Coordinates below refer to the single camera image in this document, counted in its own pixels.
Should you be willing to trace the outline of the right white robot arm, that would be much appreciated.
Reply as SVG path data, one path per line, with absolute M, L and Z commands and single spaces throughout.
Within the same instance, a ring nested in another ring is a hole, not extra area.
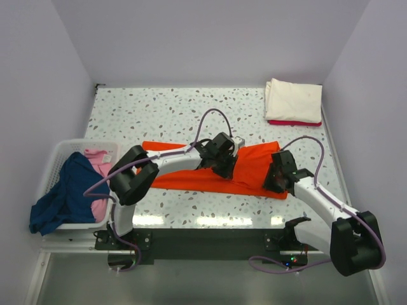
M 306 203 L 323 221 L 317 226 L 307 216 L 285 223 L 281 248 L 299 249 L 310 245 L 331 259 L 336 270 L 350 276 L 385 263 L 385 250 L 376 217 L 359 212 L 322 187 L 315 174 L 296 166 L 290 151 L 275 152 L 263 187 L 275 193 L 289 193 Z

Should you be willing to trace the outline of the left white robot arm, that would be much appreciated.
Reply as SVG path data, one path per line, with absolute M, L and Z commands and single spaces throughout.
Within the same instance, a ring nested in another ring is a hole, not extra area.
M 113 209 L 110 243 L 117 249 L 125 249 L 131 244 L 135 206 L 156 178 L 183 170 L 208 168 L 217 177 L 230 180 L 238 150 L 244 145 L 243 138 L 221 132 L 213 139 L 199 140 L 180 149 L 147 151 L 141 146 L 132 147 L 109 172 L 109 187 L 118 199 Z

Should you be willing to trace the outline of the orange t-shirt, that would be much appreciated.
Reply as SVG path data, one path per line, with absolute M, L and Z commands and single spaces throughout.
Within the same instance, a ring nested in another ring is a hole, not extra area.
M 210 169 L 183 170 L 155 179 L 152 188 L 182 191 L 202 191 L 248 196 L 264 196 L 284 200 L 287 193 L 274 193 L 263 188 L 272 154 L 280 151 L 277 141 L 239 149 L 231 180 L 216 175 Z

